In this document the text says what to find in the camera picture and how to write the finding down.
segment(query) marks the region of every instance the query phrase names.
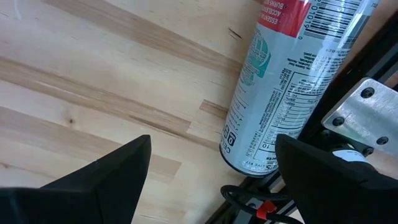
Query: barcode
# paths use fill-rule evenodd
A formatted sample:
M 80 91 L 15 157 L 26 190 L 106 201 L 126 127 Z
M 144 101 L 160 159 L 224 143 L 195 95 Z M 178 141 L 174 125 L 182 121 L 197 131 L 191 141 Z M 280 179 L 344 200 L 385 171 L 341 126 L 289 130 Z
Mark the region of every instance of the barcode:
M 317 2 L 308 13 L 304 35 L 340 42 L 360 4 L 361 0 L 321 0 Z

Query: nutrition facts label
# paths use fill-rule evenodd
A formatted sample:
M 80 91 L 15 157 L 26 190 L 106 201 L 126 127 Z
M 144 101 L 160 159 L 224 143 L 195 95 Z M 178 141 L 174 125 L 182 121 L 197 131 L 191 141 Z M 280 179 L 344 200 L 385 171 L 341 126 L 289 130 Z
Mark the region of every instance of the nutrition facts label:
M 261 143 L 254 155 L 255 159 L 264 159 L 262 152 L 274 152 L 276 136 L 279 133 L 288 134 L 294 138 L 298 137 L 308 116 L 311 115 L 317 103 L 326 90 L 332 77 L 322 78 L 320 83 L 311 81 L 314 77 L 302 73 L 291 72 L 284 69 L 282 76 L 287 79 L 286 88 L 275 88 L 271 101 L 277 103 L 276 111 L 270 111 L 271 117 L 264 120 L 267 126 L 260 129 L 261 135 L 264 133 Z

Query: teal logo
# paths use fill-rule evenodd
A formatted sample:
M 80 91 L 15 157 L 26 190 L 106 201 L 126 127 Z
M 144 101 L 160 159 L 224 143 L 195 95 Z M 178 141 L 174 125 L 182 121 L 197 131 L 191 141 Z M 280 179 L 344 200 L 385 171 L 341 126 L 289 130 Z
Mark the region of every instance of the teal logo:
M 268 67 L 271 53 L 269 53 L 268 45 L 261 33 L 256 29 L 253 41 L 251 42 L 248 56 L 244 62 L 240 80 L 247 86 L 254 84 L 254 76 L 263 78 Z

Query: can bottom rim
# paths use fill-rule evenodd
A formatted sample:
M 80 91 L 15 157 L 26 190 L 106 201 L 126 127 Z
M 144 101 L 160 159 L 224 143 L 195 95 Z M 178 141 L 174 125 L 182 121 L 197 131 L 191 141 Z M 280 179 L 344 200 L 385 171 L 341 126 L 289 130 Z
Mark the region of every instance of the can bottom rim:
M 247 172 L 243 172 L 243 171 L 239 170 L 238 168 L 236 168 L 235 166 L 233 166 L 232 164 L 230 164 L 230 163 L 226 160 L 226 158 L 225 158 L 224 155 L 223 155 L 223 152 L 221 152 L 221 145 L 218 145 L 218 149 L 220 150 L 221 157 L 224 159 L 224 161 L 225 161 L 232 169 L 234 169 L 235 171 L 237 171 L 237 172 L 239 172 L 239 173 L 241 173 L 241 174 L 243 174 L 243 175 L 246 175 L 246 176 L 248 176 L 248 177 L 253 177 L 253 178 L 263 178 L 263 177 L 265 177 L 265 176 L 268 175 L 268 174 L 264 174 L 264 175 L 248 174 Z

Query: energy drink can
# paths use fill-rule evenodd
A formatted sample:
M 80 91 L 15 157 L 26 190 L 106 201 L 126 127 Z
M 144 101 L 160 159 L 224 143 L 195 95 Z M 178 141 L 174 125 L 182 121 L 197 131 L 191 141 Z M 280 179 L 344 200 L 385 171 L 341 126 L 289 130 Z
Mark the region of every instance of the energy drink can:
M 297 138 L 379 0 L 265 0 L 220 151 L 236 170 L 276 170 L 279 133 Z

